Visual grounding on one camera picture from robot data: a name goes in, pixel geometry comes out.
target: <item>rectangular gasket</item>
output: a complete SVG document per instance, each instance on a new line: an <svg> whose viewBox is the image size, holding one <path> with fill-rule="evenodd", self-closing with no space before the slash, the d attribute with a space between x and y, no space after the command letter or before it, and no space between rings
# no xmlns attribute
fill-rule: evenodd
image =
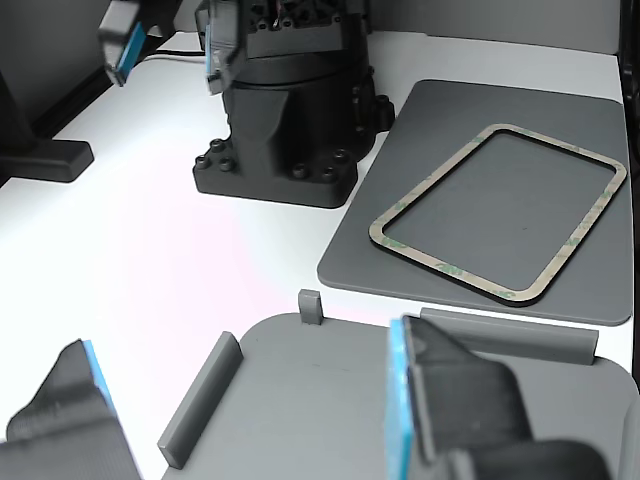
<svg viewBox="0 0 640 480"><path fill-rule="evenodd" d="M504 287L498 283L487 280L486 278L475 275L471 272L467 272L455 265L447 263L439 258L433 257L428 253L422 252L409 245L405 245L397 240L388 237L384 230L393 221L397 220L403 212L407 211L414 202L417 202L422 196L424 196L431 188L440 183L447 177L457 166L459 166L464 160L468 159L471 154L483 145L490 137L496 133L505 132L514 134L516 136L527 137L533 139L538 143L549 148L557 148L567 151L578 157L582 157L585 160L595 161L604 166L610 167L615 170L615 174L609 184L606 186L604 192L598 197L594 205L589 212L585 215L582 221L578 224L567 241L560 247L558 253L556 253L549 264L544 268L542 273L536 278L536 280L524 290L513 290ZM535 303L538 297L540 297L547 287L551 284L553 278L560 272L562 267L567 263L573 252L585 238L591 227L595 224L596 220L606 206L609 204L615 193L618 191L622 183L627 176L627 170L620 162L600 155L599 153L591 152L576 145L571 145L555 138L547 137L540 133L532 132L525 128L517 127L509 124L494 124L485 128L478 136L471 140L467 145L462 147L457 153L455 153L449 160L438 167L431 175L425 180L420 182L409 193L396 202L391 208L378 217L373 224L369 227L369 237L380 247L389 250L393 253L401 255L409 260L412 260L422 266L434 270L435 272L444 275L452 280L461 282L473 289L476 289L480 293L489 295L491 298L511 306L526 306Z"/></svg>

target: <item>wire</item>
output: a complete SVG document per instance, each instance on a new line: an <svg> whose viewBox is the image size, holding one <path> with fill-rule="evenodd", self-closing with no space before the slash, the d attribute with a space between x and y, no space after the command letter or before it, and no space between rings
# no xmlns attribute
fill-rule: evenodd
<svg viewBox="0 0 640 480"><path fill-rule="evenodd" d="M205 53L202 51L155 50L147 55L147 57L150 57L152 55L170 55L174 57L204 57Z"/></svg>

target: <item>white table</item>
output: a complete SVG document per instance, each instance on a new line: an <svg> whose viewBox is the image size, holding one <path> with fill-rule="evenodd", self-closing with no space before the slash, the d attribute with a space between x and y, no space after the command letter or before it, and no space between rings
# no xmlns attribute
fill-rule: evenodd
<svg viewBox="0 0 640 480"><path fill-rule="evenodd" d="M166 48L195 49L196 36ZM370 50L377 89L398 111L424 78L621 102L610 56L406 33L376 33ZM222 331L240 338L296 311L301 288L320 290L327 316L378 325L442 308L320 284L316 266L346 206L197 193L194 158L227 132L198 60L148 60L59 135L95 153L75 183L12 179L0 189L0 423L30 401L62 347L92 339L141 473L156 480L166 468L156 442ZM633 323L599 330L597 354L630 370Z"/></svg>

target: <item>gray tray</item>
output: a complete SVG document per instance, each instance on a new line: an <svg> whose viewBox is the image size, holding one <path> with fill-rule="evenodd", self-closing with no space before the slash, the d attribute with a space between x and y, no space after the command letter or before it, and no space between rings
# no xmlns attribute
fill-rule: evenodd
<svg viewBox="0 0 640 480"><path fill-rule="evenodd" d="M300 314L220 338L167 426L164 480L384 480L387 329ZM613 478L640 478L640 398L629 374L594 357L597 332L484 318L441 328L516 373L538 439L576 439ZM525 357L504 355L514 352Z"/></svg>
<svg viewBox="0 0 640 480"><path fill-rule="evenodd" d="M537 303L501 305L398 258L369 226L488 125L510 123L629 165L622 105L603 99L455 82L416 84L329 244L325 285L484 310L618 325L631 316L627 180ZM509 288L532 283L603 192L600 165L508 135L489 140L394 225L395 240Z"/></svg>

